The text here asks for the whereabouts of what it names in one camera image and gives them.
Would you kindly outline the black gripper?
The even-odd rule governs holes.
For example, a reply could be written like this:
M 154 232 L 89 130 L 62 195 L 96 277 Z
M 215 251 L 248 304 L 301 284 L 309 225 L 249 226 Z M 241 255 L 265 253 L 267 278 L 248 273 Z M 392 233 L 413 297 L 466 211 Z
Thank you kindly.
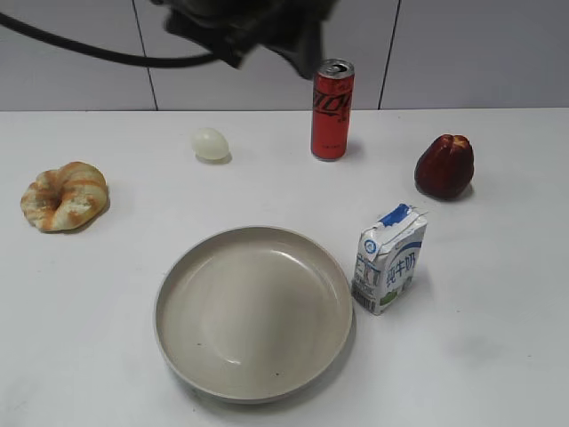
M 166 11 L 164 30 L 205 48 L 214 60 L 239 68 L 263 46 L 310 79 L 323 60 L 322 24 L 334 1 L 155 1 Z

